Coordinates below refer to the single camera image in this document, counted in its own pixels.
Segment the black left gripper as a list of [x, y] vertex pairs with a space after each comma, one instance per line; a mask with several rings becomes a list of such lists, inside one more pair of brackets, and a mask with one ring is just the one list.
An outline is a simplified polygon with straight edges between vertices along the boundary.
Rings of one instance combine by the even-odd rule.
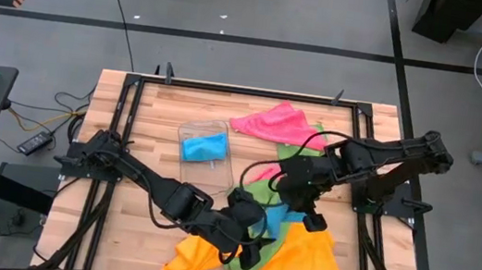
[[235, 252], [242, 270], [249, 270], [260, 263], [260, 250], [271, 244], [266, 236], [267, 216], [253, 195], [242, 188], [235, 188], [228, 195], [229, 207], [211, 211], [208, 241], [222, 252]]

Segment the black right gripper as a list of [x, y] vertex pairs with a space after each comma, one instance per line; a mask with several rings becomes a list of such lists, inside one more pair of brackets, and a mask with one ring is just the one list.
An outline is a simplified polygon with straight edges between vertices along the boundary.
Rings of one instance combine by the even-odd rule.
[[314, 213], [315, 201], [333, 186], [332, 165], [326, 157], [292, 156], [279, 164], [281, 177], [268, 181], [271, 191], [291, 210], [304, 212], [304, 227], [309, 232], [326, 231], [328, 224], [323, 215]]

